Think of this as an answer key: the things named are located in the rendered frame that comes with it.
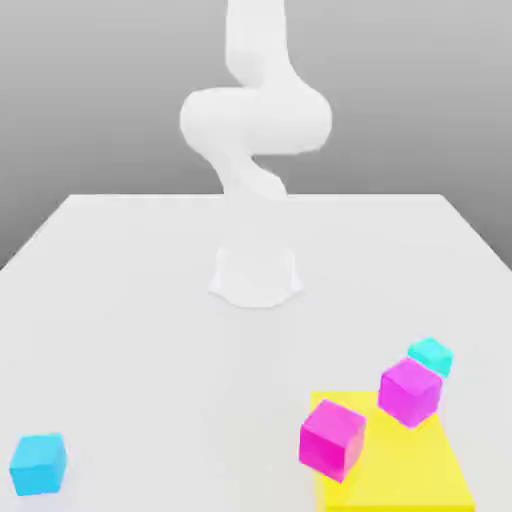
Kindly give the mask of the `small pink cube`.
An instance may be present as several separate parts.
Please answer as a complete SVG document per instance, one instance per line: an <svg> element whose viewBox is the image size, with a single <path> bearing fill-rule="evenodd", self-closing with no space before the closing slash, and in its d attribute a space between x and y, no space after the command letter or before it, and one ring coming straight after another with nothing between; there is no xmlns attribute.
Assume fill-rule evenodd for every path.
<svg viewBox="0 0 512 512"><path fill-rule="evenodd" d="M301 425L299 461L343 482L361 455L366 425L361 414L322 399Z"/></svg>

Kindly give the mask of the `small turquoise cube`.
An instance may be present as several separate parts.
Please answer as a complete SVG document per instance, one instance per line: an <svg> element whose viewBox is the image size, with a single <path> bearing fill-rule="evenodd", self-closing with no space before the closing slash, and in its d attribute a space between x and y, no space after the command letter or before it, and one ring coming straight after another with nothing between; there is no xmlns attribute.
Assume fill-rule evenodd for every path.
<svg viewBox="0 0 512 512"><path fill-rule="evenodd" d="M425 338L411 344L407 355L443 378L450 374L453 352L435 338Z"/></svg>

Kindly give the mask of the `small violet cube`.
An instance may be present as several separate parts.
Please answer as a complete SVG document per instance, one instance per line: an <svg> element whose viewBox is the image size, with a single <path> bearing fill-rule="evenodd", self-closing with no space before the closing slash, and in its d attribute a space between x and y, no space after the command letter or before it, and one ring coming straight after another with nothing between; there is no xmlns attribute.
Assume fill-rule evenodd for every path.
<svg viewBox="0 0 512 512"><path fill-rule="evenodd" d="M442 385L437 374L404 358L382 373L377 405L413 429L437 411Z"/></svg>

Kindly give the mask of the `small blue cube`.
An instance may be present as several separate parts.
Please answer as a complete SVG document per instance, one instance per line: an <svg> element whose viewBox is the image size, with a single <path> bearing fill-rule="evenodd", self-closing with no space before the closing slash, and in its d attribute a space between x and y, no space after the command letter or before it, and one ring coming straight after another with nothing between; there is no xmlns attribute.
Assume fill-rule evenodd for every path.
<svg viewBox="0 0 512 512"><path fill-rule="evenodd" d="M59 492L66 465L67 452L60 433L21 437L9 465L16 494Z"/></svg>

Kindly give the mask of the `large yellow box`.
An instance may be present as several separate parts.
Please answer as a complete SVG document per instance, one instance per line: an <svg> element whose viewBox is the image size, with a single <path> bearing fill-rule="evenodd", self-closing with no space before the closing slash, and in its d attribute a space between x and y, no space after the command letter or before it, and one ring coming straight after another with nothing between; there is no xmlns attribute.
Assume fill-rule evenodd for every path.
<svg viewBox="0 0 512 512"><path fill-rule="evenodd" d="M311 394L367 419L362 453L343 482L313 474L315 512L476 512L438 415L414 429L377 406L375 392Z"/></svg>

